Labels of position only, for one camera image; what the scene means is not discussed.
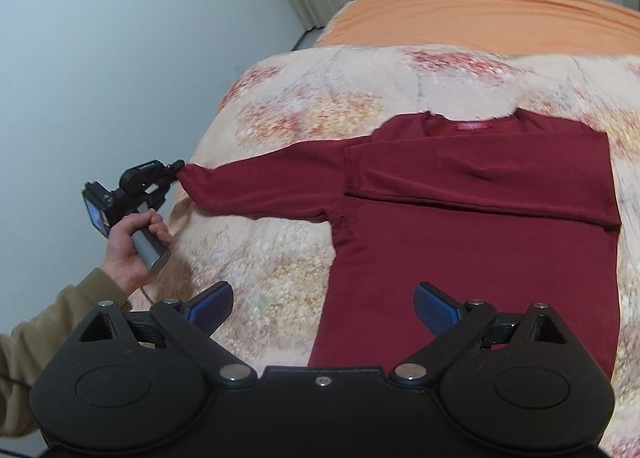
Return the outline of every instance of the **human hand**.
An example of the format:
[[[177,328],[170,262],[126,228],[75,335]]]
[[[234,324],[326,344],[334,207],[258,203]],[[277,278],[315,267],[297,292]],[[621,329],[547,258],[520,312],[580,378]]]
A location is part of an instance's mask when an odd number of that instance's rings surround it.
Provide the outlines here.
[[[100,269],[110,276],[127,296],[152,279],[131,241],[131,235],[135,231],[147,226],[149,232],[157,236],[161,242],[168,247],[171,245],[173,237],[169,234],[162,217],[153,209],[125,216],[109,232],[107,254]]]

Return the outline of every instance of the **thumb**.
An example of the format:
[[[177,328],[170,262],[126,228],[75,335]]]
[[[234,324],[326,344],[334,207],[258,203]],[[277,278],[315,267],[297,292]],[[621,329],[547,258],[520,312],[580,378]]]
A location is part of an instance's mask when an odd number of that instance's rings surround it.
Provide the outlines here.
[[[138,229],[142,229],[143,227],[148,226],[151,222],[152,216],[153,212],[151,210],[144,213],[132,213],[125,216],[114,227],[117,227],[121,231],[124,231],[126,234],[131,236]]]

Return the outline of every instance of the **metal bolt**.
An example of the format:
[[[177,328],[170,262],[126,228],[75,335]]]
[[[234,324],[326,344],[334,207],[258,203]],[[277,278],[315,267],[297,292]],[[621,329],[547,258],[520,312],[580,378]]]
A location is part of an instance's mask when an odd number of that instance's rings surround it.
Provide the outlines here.
[[[220,376],[226,380],[242,380],[251,375],[251,368],[246,364],[227,364],[220,368]]]
[[[417,378],[423,378],[427,374],[427,369],[420,364],[414,362],[405,362],[396,366],[396,375],[406,380],[416,380]]]
[[[331,377],[316,377],[316,384],[318,386],[328,386],[331,382]]]

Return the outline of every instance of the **mattress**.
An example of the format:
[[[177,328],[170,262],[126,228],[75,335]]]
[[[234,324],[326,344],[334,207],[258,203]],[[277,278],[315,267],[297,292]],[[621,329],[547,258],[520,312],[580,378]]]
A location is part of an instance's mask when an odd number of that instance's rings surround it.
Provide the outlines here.
[[[640,13],[602,0],[356,0],[316,41],[496,54],[640,55]]]
[[[217,167],[310,139],[366,135],[426,109],[486,119],[521,107],[609,136],[623,229],[616,412],[602,441],[616,458],[640,448],[640,57],[505,56],[446,45],[336,46],[274,56],[230,88],[192,162]],[[177,252],[148,287],[186,300],[223,279],[236,302],[214,339],[261,371],[304,366],[334,258],[327,223],[209,215],[178,187],[168,225]],[[587,301],[576,288],[576,301]],[[139,294],[137,309],[149,303]]]

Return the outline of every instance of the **maroon long-sleeve shirt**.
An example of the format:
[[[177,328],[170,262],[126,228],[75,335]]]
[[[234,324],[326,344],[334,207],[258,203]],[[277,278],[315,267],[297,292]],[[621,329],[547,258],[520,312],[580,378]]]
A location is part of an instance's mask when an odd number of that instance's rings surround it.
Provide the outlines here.
[[[311,366],[388,370],[427,344],[412,294],[429,281],[500,311],[550,303],[612,374],[620,217],[604,133],[521,109],[467,122],[425,112],[178,176],[217,215],[331,223]]]

